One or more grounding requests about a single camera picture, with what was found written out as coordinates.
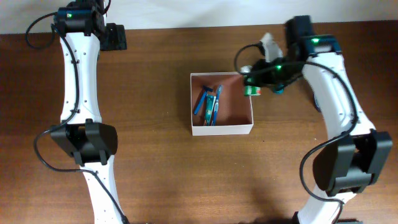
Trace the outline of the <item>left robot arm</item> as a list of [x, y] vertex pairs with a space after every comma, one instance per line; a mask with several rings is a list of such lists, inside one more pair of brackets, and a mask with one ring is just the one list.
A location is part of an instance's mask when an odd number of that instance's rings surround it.
[[86, 180], [95, 223], [127, 223], [114, 180], [115, 127], [104, 124], [97, 97], [97, 61], [106, 35], [103, 1], [72, 1], [58, 9], [54, 30], [65, 63], [62, 125], [50, 133]]

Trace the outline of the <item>blue white toothbrush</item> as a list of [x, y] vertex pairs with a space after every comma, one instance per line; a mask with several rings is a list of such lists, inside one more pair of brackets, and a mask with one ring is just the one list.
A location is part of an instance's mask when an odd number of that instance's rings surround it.
[[211, 125], [215, 126], [216, 125], [216, 118], [217, 118], [217, 114], [218, 114], [218, 108], [219, 108], [219, 100], [220, 100], [220, 95], [223, 91], [223, 85], [219, 85], [216, 91], [216, 97], [215, 97], [215, 106], [213, 109], [213, 117], [211, 120]]

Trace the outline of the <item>blue disposable razor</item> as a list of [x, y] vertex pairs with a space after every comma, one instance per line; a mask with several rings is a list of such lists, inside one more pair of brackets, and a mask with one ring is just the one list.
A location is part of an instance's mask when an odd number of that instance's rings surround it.
[[204, 103], [204, 101], [205, 101], [205, 98], [206, 98], [208, 92], [213, 92], [213, 89], [210, 88], [210, 87], [207, 87], [207, 86], [203, 85], [203, 91], [202, 91], [202, 94], [201, 94], [201, 96], [200, 96], [200, 100], [199, 100], [199, 102], [197, 103], [195, 109], [193, 110], [193, 114], [194, 114], [194, 115], [197, 115], [197, 114], [198, 114], [200, 108], [202, 107], [202, 105], [203, 105], [203, 103]]

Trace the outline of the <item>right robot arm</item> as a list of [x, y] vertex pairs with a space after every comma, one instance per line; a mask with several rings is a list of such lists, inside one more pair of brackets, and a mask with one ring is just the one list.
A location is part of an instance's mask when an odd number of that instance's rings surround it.
[[262, 59], [238, 72], [247, 90], [266, 87], [278, 92], [299, 78], [308, 82], [328, 139], [305, 155], [313, 159], [315, 187], [292, 222], [340, 223], [344, 205], [377, 182], [393, 142], [361, 108], [335, 37], [316, 34], [309, 16], [288, 20], [284, 32], [286, 52], [265, 34], [255, 43]]

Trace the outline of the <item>green white toothpaste tube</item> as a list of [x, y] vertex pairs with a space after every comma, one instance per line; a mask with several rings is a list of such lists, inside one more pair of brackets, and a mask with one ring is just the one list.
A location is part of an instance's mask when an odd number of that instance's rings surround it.
[[216, 101], [216, 96], [214, 95], [206, 96], [206, 109], [205, 109], [204, 123], [203, 123], [204, 126], [210, 125], [215, 101]]

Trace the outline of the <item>green white soap packet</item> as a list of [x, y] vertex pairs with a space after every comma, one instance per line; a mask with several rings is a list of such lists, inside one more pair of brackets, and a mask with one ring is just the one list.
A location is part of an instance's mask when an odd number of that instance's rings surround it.
[[245, 86], [244, 96], [259, 96], [261, 95], [261, 88], [258, 86]]

